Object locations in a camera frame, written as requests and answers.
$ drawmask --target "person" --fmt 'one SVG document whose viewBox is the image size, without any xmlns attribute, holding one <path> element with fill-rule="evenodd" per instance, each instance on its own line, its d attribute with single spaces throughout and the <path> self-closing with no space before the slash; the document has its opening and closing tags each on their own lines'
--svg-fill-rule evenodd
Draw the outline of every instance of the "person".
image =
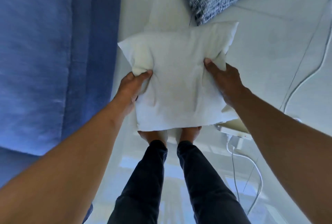
<svg viewBox="0 0 332 224">
<path fill-rule="evenodd" d="M 246 88 L 236 68 L 204 61 L 221 95 L 253 136 L 272 171 L 313 224 L 332 223 L 332 138 L 283 114 Z M 77 132 L 0 190 L 0 223 L 82 223 L 124 117 L 152 71 L 123 78 L 114 99 Z M 249 223 L 234 195 L 193 145 L 200 128 L 183 129 L 177 154 L 198 223 Z M 140 132 L 147 148 L 117 199 L 109 223 L 156 223 L 166 144 Z"/>
</svg>

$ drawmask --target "white cushion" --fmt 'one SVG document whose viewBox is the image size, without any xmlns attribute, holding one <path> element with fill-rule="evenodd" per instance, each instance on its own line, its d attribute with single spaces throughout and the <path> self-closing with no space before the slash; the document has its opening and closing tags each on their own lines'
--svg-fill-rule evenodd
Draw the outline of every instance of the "white cushion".
<svg viewBox="0 0 332 224">
<path fill-rule="evenodd" d="M 118 45 L 134 75 L 153 75 L 136 101 L 141 131 L 196 127 L 238 118 L 204 67 L 211 58 L 222 70 L 238 22 L 217 22 L 178 32 L 143 32 Z"/>
</svg>

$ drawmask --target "pants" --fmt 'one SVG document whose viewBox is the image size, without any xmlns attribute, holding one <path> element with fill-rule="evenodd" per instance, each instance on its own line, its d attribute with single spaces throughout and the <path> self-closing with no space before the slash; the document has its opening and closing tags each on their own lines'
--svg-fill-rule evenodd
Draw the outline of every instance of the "pants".
<svg viewBox="0 0 332 224">
<path fill-rule="evenodd" d="M 198 224 L 250 224 L 234 194 L 203 153 L 189 141 L 177 149 Z M 155 140 L 116 200 L 108 224 L 157 224 L 167 149 Z"/>
</svg>

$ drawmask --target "person's left arm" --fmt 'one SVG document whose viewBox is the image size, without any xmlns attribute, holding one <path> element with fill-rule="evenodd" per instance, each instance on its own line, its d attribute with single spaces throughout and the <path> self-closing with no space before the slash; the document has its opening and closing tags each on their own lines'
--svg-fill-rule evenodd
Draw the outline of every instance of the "person's left arm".
<svg viewBox="0 0 332 224">
<path fill-rule="evenodd" d="M 124 117 L 144 80 L 129 73 L 114 99 L 0 190 L 0 224 L 81 224 L 94 199 Z"/>
</svg>

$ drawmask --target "forearm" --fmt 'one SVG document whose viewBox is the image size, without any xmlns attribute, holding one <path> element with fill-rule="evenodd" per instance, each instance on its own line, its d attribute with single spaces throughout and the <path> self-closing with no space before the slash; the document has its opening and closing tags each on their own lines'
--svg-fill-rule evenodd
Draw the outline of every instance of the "forearm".
<svg viewBox="0 0 332 224">
<path fill-rule="evenodd" d="M 111 102 L 0 190 L 0 223 L 81 223 L 124 118 Z"/>
<path fill-rule="evenodd" d="M 332 138 L 245 90 L 233 107 L 280 183 L 313 223 L 332 223 Z"/>
</svg>

